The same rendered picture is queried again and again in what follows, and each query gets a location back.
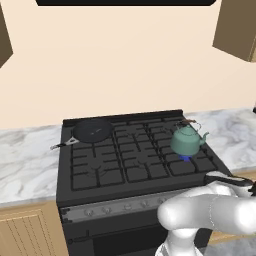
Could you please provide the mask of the black frying pan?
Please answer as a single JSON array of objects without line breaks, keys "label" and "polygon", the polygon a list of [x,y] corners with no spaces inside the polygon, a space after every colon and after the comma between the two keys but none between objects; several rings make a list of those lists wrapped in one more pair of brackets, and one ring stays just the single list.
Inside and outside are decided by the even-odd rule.
[{"label": "black frying pan", "polygon": [[79,122],[72,130],[69,140],[50,147],[51,150],[70,146],[76,143],[94,144],[107,139],[112,133],[112,124],[102,118]]}]

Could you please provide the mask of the green kettle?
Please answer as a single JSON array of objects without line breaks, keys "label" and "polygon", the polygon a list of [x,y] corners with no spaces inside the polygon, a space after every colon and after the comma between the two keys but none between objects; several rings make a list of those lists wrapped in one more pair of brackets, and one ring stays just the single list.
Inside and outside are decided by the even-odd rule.
[{"label": "green kettle", "polygon": [[200,129],[201,124],[196,120],[183,119],[178,121],[170,142],[172,151],[187,158],[196,155],[200,147],[206,143],[206,138],[209,135],[206,132],[203,136],[200,136]]}]

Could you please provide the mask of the brown wall cupboard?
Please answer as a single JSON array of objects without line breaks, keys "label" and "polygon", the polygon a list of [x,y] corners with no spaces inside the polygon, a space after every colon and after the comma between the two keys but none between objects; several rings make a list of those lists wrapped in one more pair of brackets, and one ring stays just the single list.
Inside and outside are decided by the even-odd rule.
[{"label": "brown wall cupboard", "polygon": [[13,49],[7,30],[2,6],[0,4],[0,68],[12,56]]},{"label": "brown wall cupboard", "polygon": [[213,46],[256,62],[256,0],[222,0]]}]

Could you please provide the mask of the black oven door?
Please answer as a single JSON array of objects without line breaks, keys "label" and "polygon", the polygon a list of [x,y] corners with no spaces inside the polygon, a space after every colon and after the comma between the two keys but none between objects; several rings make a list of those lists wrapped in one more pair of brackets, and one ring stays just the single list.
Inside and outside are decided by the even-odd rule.
[{"label": "black oven door", "polygon": [[[79,222],[64,219],[62,227],[69,256],[154,256],[168,234],[155,210]],[[67,243],[86,230],[89,240]]]}]

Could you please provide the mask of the black stove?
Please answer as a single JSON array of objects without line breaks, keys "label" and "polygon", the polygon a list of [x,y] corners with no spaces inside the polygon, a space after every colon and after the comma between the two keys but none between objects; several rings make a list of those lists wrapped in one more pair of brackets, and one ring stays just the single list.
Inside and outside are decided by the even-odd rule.
[{"label": "black stove", "polygon": [[[190,162],[170,148],[180,110],[108,117],[111,135],[95,144],[76,143],[59,153],[57,206],[61,223],[156,211],[159,198],[171,198],[202,185],[209,171],[229,170],[208,145]],[[140,202],[147,200],[148,208]],[[125,204],[132,211],[124,211]],[[105,214],[102,207],[110,207]],[[85,209],[92,209],[88,217]]]}]

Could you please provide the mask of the wooden slatted cupboard door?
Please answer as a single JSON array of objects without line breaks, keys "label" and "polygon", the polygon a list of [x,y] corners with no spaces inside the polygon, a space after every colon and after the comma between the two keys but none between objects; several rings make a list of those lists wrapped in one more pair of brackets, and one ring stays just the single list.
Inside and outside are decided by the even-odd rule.
[{"label": "wooden slatted cupboard door", "polygon": [[0,210],[0,256],[54,256],[41,209]]}]

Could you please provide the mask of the black range hood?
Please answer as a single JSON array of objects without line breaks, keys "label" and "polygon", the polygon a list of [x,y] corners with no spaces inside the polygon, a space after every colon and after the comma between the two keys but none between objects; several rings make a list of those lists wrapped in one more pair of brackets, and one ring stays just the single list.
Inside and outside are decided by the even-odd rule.
[{"label": "black range hood", "polygon": [[35,0],[38,6],[156,7],[211,6],[216,0]]}]

